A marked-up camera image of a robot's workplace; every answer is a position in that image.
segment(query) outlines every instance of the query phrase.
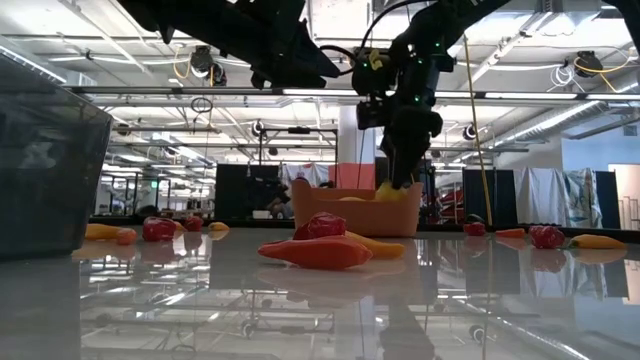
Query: red bell pepper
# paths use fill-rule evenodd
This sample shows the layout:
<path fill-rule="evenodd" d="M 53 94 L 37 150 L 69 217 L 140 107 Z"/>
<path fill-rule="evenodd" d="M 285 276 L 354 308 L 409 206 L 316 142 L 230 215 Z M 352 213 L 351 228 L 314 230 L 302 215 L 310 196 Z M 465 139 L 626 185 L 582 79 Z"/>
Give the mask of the red bell pepper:
<path fill-rule="evenodd" d="M 294 240 L 317 239 L 325 236 L 344 235 L 347 230 L 346 221 L 326 212 L 319 212 L 308 223 L 299 227 L 293 235 Z"/>
<path fill-rule="evenodd" d="M 469 236 L 484 236 L 487 230 L 484 228 L 484 224 L 481 222 L 475 222 L 473 224 L 464 224 L 462 227 L 464 232 Z"/>
<path fill-rule="evenodd" d="M 149 217 L 142 226 L 142 238 L 147 242 L 173 241 L 176 224 L 169 219 Z"/>
<path fill-rule="evenodd" d="M 564 245 L 564 234 L 555 226 L 532 226 L 529 235 L 538 249 L 557 249 Z"/>
<path fill-rule="evenodd" d="M 184 228 L 187 231 L 202 231 L 202 224 L 204 221 L 199 216 L 189 216 L 184 223 Z"/>

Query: orange toy vegetable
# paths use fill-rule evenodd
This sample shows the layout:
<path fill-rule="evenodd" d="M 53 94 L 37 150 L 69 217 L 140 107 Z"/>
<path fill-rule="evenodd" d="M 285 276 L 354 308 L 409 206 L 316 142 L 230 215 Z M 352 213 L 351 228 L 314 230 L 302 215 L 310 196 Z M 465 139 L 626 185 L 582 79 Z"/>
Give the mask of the orange toy vegetable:
<path fill-rule="evenodd" d="M 580 235 L 571 240 L 570 247 L 581 249 L 626 249 L 627 245 L 608 236 Z"/>
<path fill-rule="evenodd" d="M 508 237 L 512 239 L 522 239 L 527 236 L 527 232 L 524 229 L 510 229 L 496 231 L 496 236 Z"/>
<path fill-rule="evenodd" d="M 102 224 L 88 224 L 84 238 L 87 240 L 116 240 L 118 245 L 131 245 L 138 234 L 133 229 Z"/>
<path fill-rule="evenodd" d="M 374 259 L 397 259 L 404 255 L 404 245 L 387 244 L 347 231 L 346 237 L 371 250 Z"/>
<path fill-rule="evenodd" d="M 258 249 L 258 254 L 285 260 L 303 268 L 321 270 L 344 270 L 362 265 L 373 256 L 364 245 L 345 236 L 268 243 Z"/>

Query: white curtain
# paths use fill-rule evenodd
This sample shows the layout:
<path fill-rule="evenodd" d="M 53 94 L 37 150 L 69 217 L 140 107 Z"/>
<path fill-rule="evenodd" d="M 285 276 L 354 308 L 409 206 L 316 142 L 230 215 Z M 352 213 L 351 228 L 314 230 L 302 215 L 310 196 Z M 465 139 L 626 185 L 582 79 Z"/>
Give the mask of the white curtain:
<path fill-rule="evenodd" d="M 514 170 L 518 223 L 567 226 L 564 176 L 556 169 Z"/>

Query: pillar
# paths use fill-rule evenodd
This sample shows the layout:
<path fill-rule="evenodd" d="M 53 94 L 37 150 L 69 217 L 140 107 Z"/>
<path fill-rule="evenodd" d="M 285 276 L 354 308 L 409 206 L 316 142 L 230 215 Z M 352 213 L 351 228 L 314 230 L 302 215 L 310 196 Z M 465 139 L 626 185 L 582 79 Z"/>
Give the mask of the pillar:
<path fill-rule="evenodd" d="M 358 130 L 356 107 L 342 106 L 338 120 L 337 187 L 374 189 L 375 160 L 375 129 Z M 331 167 L 330 179 L 334 179 L 334 171 L 335 167 Z"/>

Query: clear plastic bin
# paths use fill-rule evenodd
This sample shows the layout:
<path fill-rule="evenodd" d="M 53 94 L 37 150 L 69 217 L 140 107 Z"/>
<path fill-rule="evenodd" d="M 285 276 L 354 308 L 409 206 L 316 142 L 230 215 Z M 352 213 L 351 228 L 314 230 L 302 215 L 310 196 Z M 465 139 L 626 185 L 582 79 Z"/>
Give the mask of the clear plastic bin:
<path fill-rule="evenodd" d="M 82 245 L 111 120 L 0 55 L 0 259 Z"/>

